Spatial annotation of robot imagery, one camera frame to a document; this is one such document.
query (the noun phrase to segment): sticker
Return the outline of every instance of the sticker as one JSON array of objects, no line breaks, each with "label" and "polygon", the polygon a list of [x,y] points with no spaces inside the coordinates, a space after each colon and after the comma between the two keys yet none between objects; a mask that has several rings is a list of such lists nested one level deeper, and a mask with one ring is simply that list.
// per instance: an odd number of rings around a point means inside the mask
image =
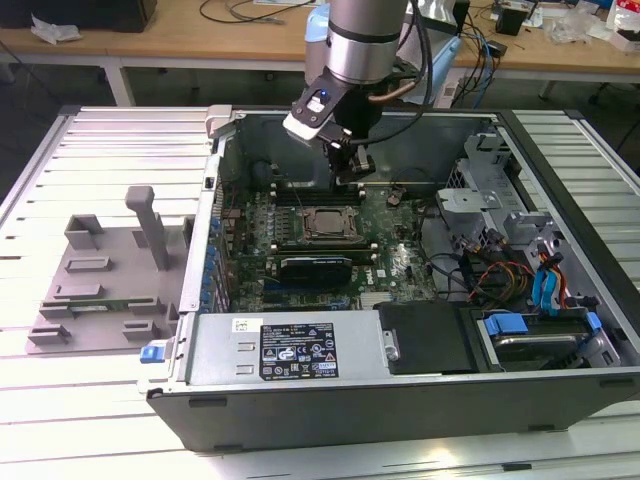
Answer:
[{"label": "sticker", "polygon": [[262,326],[261,318],[234,318],[231,324],[232,333],[258,333]]},{"label": "sticker", "polygon": [[260,376],[263,380],[338,377],[332,323],[262,325],[260,332]]}]

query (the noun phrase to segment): copper pipe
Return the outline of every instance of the copper pipe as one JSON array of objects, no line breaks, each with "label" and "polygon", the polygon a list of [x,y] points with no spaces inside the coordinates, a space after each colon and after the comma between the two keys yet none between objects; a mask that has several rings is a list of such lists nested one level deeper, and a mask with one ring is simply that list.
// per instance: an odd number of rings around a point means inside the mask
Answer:
[{"label": "copper pipe", "polygon": [[370,103],[387,103],[391,100],[394,100],[407,92],[410,92],[414,88],[416,88],[417,83],[415,81],[411,81],[402,87],[398,87],[393,92],[386,93],[384,95],[369,95],[368,100]]}]

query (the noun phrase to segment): side panel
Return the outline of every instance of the side panel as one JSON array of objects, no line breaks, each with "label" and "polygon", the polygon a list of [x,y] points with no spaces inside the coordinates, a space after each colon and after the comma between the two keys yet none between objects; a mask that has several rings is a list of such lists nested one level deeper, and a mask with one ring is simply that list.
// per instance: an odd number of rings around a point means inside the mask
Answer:
[{"label": "side panel", "polygon": [[163,395],[156,413],[200,452],[565,429],[633,395],[640,376],[395,388]]}]

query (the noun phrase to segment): barcode sticker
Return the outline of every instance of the barcode sticker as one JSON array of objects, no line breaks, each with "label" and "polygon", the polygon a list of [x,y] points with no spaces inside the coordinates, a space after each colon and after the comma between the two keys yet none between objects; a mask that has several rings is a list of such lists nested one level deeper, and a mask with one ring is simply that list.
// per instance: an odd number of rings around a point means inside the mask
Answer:
[{"label": "barcode sticker", "polygon": [[231,323],[232,333],[256,333],[260,331],[262,318],[234,318]]}]

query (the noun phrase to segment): black plastic cover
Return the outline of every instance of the black plastic cover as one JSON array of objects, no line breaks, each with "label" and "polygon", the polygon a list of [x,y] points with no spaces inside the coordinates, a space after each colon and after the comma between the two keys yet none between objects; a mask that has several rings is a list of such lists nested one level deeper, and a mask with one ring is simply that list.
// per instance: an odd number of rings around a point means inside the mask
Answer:
[{"label": "black plastic cover", "polygon": [[470,345],[475,332],[465,328],[453,304],[382,303],[378,310],[382,329],[394,333],[400,352],[398,360],[389,362],[392,374],[480,371]]}]

